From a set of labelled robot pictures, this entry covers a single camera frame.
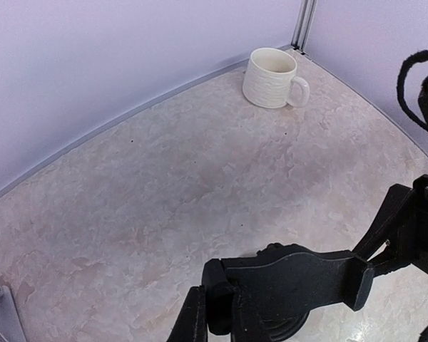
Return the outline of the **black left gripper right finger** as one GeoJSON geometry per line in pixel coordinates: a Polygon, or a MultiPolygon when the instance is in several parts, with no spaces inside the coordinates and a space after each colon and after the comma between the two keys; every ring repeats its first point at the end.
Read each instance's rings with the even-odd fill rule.
{"type": "Polygon", "coordinates": [[[248,295],[241,290],[235,291],[231,314],[231,341],[267,341],[268,333],[265,331],[260,316],[248,295]]]}

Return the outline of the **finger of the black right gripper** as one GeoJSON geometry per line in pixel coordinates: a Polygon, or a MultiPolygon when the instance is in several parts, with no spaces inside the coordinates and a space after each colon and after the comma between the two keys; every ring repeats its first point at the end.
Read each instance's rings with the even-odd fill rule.
{"type": "Polygon", "coordinates": [[[392,185],[370,228],[353,252],[365,260],[386,242],[383,253],[374,263],[409,264],[414,259],[414,190],[404,185],[392,185]]]}
{"type": "Polygon", "coordinates": [[[378,254],[372,259],[374,277],[389,274],[398,269],[405,268],[411,264],[408,259],[400,259],[390,254],[378,254]]]}

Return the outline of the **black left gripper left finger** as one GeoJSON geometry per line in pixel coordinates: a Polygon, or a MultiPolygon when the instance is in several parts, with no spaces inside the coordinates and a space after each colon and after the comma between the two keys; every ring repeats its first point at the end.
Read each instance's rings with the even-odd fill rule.
{"type": "Polygon", "coordinates": [[[189,289],[167,342],[206,342],[207,340],[205,288],[193,286],[189,289]]]}

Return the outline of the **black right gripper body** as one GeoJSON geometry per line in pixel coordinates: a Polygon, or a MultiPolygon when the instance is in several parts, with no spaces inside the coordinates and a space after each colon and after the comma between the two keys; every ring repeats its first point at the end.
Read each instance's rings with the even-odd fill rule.
{"type": "Polygon", "coordinates": [[[428,175],[413,182],[409,262],[428,275],[428,175]]]}

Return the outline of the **black round stand base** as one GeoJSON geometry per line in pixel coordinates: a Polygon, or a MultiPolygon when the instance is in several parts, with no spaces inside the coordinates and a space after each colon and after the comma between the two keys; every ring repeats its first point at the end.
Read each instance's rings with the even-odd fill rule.
{"type": "Polygon", "coordinates": [[[211,259],[203,269],[211,333],[230,333],[236,286],[269,327],[297,323],[313,309],[343,303],[360,310],[370,294],[374,267],[349,250],[314,252],[298,244],[270,244],[256,256],[211,259]]]}

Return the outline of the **white folding phone stand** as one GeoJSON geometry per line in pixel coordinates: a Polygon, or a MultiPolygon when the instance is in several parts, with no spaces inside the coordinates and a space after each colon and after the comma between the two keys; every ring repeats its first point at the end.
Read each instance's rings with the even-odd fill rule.
{"type": "Polygon", "coordinates": [[[26,342],[11,289],[0,285],[0,341],[26,342]]]}

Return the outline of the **white ceramic mug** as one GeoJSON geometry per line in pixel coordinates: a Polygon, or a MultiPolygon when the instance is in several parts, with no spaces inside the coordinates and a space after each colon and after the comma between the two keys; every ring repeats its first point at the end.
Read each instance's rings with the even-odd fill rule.
{"type": "Polygon", "coordinates": [[[257,48],[250,54],[242,92],[249,102],[261,108],[301,108],[310,98],[310,85],[297,76],[297,61],[289,53],[257,48]]]}

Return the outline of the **right aluminium frame post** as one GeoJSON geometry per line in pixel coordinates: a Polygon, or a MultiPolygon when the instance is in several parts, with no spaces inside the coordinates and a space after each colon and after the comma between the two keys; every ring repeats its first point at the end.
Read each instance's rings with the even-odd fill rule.
{"type": "Polygon", "coordinates": [[[302,0],[300,3],[300,10],[292,35],[291,46],[301,54],[305,54],[305,47],[310,34],[316,6],[317,0],[302,0]]]}

